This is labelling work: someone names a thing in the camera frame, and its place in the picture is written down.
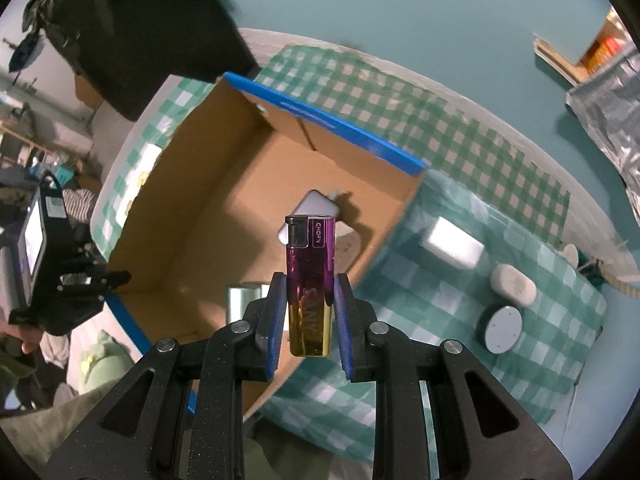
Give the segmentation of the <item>white oval earbuds case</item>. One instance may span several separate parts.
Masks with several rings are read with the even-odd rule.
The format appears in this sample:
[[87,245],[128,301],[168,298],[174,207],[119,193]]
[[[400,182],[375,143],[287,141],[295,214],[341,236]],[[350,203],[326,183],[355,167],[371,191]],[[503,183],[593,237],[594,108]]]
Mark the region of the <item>white oval earbuds case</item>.
[[518,304],[530,307],[537,297],[535,283],[510,264],[500,263],[490,274],[490,286],[499,296]]

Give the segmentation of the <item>brown cardboard box blue trim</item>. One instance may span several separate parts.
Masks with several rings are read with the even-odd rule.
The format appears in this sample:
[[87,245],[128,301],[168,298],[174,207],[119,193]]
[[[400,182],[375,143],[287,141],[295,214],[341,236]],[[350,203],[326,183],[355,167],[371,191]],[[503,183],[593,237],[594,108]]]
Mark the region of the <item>brown cardboard box blue trim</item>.
[[278,234],[304,195],[337,192],[361,238],[361,280],[413,198],[424,163],[374,134],[235,74],[183,119],[132,202],[108,264],[151,342],[224,327],[228,290],[285,268]]

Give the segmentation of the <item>purple gold lighter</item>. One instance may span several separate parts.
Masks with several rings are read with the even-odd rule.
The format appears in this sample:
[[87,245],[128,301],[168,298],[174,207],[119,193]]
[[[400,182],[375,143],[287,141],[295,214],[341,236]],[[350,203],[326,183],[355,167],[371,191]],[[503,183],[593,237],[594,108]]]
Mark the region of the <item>purple gold lighter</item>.
[[331,345],[335,220],[292,214],[285,223],[290,351],[302,358],[324,358]]

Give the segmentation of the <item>striped black white garment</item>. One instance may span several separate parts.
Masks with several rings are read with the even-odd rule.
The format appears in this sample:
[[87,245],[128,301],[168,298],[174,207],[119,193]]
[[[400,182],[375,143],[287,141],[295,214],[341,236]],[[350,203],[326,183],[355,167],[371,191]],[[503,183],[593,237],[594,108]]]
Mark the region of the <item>striped black white garment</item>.
[[63,200],[68,216],[77,223],[89,223],[98,196],[88,188],[63,191]]

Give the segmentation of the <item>round grey white disc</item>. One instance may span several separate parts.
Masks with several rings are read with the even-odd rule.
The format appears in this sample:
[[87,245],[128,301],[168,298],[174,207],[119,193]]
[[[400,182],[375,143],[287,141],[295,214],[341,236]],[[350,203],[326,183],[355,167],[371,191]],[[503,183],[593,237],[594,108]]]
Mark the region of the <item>round grey white disc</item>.
[[491,306],[477,325],[477,338],[492,354],[510,351],[520,339],[523,330],[521,312],[513,306]]

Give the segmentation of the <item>silver metal item in box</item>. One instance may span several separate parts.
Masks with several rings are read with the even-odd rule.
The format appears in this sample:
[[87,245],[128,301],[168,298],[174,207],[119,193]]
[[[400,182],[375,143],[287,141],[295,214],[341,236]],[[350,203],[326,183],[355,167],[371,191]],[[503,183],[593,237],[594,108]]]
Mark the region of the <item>silver metal item in box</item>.
[[266,298],[270,285],[267,283],[242,283],[227,287],[227,323],[239,321],[248,305],[255,300]]

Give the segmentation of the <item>olive green garment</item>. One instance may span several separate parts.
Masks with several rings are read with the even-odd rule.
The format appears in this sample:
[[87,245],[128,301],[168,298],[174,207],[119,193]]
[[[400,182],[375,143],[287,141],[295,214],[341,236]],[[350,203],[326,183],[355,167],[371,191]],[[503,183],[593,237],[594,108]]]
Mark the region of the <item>olive green garment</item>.
[[51,456],[114,385],[111,380],[53,408],[3,416],[1,478],[41,479]]

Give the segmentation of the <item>green white checkered tablecloth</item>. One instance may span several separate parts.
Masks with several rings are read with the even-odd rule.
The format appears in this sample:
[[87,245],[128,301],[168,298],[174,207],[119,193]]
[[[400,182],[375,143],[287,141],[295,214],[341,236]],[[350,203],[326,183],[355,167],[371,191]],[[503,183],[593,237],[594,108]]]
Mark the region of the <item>green white checkered tablecloth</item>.
[[[213,88],[195,80],[179,82],[143,122],[143,139],[162,152],[178,125]],[[117,174],[104,185],[91,231],[108,261],[148,177],[137,180],[133,191]],[[438,217],[484,245],[475,269],[457,269],[421,246]],[[500,263],[514,266],[535,283],[537,297],[530,307],[492,290],[490,274]],[[540,424],[550,422],[570,393],[606,310],[600,292],[546,243],[427,166],[382,248],[352,286],[382,320],[411,338],[430,344],[450,337],[461,340]],[[485,349],[476,332],[480,316],[491,306],[516,307],[523,317],[520,339],[498,356]]]

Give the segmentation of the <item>white rectangular box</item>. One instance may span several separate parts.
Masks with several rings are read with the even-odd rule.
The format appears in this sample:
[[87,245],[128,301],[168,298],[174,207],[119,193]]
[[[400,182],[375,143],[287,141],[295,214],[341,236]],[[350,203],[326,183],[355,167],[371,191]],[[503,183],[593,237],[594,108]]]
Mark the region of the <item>white rectangular box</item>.
[[475,269],[484,252],[479,240],[444,217],[438,217],[425,232],[421,246],[461,270]]

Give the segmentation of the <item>small white round cap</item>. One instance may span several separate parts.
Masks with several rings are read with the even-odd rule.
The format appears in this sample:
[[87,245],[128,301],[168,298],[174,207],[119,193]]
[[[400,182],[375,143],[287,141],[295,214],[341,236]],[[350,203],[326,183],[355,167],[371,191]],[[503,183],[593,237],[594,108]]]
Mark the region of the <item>small white round cap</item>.
[[579,252],[574,244],[564,244],[560,249],[560,254],[573,268],[578,267]]

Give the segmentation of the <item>white charger in box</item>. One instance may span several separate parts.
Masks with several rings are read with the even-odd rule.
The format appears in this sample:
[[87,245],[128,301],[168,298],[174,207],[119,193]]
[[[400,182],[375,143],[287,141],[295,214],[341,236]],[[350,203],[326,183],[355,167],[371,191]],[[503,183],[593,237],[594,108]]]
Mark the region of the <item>white charger in box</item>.
[[354,266],[362,249],[361,237],[346,223],[337,221],[339,214],[332,197],[310,190],[285,218],[278,240],[286,246],[289,278],[314,257],[334,274],[346,273]]

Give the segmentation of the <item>small green checkered mat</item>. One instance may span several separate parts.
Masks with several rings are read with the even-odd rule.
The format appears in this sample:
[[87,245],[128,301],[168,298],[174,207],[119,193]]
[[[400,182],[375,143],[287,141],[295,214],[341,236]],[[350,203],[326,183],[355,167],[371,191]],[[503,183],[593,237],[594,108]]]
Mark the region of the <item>small green checkered mat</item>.
[[398,146],[544,242],[559,244],[567,189],[502,133],[435,92],[360,56],[306,46],[281,50],[256,80]]

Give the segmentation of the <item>silver foil bag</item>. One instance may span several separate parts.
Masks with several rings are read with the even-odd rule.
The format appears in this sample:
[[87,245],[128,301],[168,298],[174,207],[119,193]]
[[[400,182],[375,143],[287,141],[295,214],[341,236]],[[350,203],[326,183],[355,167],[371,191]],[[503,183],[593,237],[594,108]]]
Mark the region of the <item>silver foil bag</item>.
[[565,104],[587,136],[614,166],[639,222],[639,51],[628,44],[583,84]]

